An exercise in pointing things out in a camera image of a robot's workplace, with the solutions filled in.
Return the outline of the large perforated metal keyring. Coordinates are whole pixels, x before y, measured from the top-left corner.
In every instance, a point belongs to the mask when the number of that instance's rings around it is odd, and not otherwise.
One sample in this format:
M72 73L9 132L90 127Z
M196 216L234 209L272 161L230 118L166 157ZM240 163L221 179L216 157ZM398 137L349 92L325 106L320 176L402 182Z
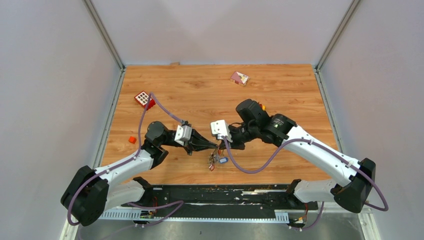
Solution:
M222 150L220 147L217 147L210 155L208 159L208 165L215 165L222 158L221 156Z

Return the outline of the blue key tag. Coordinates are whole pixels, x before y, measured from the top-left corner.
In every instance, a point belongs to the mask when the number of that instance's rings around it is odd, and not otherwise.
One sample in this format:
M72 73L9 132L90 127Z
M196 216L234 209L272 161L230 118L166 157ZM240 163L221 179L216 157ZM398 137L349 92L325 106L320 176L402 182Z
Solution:
M227 157L223 157L223 158L221 158L221 159L219 159L219 163L220 164L225 164L225 163L227 163L229 161L229 159L227 158Z

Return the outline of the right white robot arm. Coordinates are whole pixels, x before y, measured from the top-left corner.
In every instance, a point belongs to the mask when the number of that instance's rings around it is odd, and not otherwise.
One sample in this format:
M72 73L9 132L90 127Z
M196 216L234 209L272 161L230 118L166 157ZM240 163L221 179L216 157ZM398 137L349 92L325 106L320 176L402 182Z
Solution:
M360 213L375 185L376 163L369 158L358 160L321 142L289 117L269 115L261 104L252 99L242 101L236 112L242 122L228 125L221 149L243 150L245 144L260 139L278 151L297 154L331 178L307 181L296 179L285 195L286 204L298 209L308 202L335 202L343 209Z

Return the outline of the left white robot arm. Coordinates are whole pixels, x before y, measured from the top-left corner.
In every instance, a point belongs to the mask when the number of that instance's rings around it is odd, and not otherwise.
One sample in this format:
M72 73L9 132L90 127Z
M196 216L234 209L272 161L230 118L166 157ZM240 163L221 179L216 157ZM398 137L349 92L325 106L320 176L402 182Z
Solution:
M153 201L149 183L142 177L135 177L127 183L124 181L160 165L169 154L164 146L183 148L189 156L219 147L188 122L175 130L168 129L160 121L150 123L144 142L134 153L103 167L85 165L77 170L60 199L67 210L68 223L72 226L91 225L104 211L126 203L149 206Z

